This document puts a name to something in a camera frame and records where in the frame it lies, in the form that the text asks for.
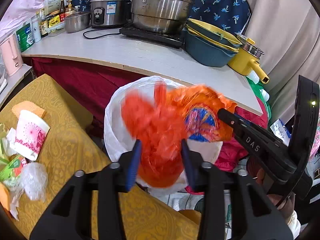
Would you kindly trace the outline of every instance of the pink appliance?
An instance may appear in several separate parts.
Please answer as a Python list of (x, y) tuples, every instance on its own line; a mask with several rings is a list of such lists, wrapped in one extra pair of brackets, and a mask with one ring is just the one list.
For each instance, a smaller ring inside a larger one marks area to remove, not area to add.
[(20, 50), (17, 45), (17, 39), (14, 34), (9, 36), (9, 38), (0, 45), (0, 49), (8, 76), (12, 76), (23, 64)]

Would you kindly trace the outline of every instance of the blue curtain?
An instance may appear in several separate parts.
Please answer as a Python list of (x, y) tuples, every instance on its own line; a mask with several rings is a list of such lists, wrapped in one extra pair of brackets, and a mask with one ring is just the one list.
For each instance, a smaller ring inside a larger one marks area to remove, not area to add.
[[(90, 11), (90, 0), (72, 0), (81, 11)], [(215, 25), (232, 34), (240, 32), (251, 14), (246, 0), (196, 0), (190, 18)]]

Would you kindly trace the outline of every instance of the yellow pot handle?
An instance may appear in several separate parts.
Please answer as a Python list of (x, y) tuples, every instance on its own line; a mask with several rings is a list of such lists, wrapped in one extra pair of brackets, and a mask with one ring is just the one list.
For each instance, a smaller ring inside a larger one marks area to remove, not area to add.
[(250, 59), (248, 65), (255, 71), (263, 84), (267, 84), (269, 82), (269, 77), (262, 68), (260, 68), (260, 64), (257, 61)]

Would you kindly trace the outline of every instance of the table covered with cloth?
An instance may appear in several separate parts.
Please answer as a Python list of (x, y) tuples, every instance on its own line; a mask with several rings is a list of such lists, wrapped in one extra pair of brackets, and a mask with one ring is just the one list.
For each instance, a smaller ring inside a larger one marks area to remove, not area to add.
[[(0, 122), (7, 128), (16, 128), (18, 119), (11, 109), (25, 100), (45, 109), (44, 120), (51, 126), (37, 159), (48, 173), (46, 200), (44, 203), (31, 201), (24, 194), (19, 201), (20, 221), (12, 220), (29, 239), (41, 214), (75, 171), (99, 171), (110, 160), (85, 132), (92, 122), (92, 114), (50, 76), (44, 74), (21, 90), (0, 112)], [(195, 222), (139, 187), (119, 197), (127, 239), (196, 239), (198, 225)], [(92, 199), (92, 238), (98, 239), (97, 192), (93, 192)]]

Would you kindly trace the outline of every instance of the yellow electric pot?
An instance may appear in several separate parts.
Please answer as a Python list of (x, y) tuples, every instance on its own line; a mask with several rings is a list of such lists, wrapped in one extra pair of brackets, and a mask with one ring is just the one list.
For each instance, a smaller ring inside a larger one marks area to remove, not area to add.
[(269, 82), (269, 77), (262, 70), (259, 64), (260, 56), (264, 53), (257, 48), (255, 42), (244, 35), (237, 34), (237, 39), (242, 42), (239, 53), (236, 54), (228, 65), (239, 74), (247, 76), (252, 70), (259, 76), (262, 83)]

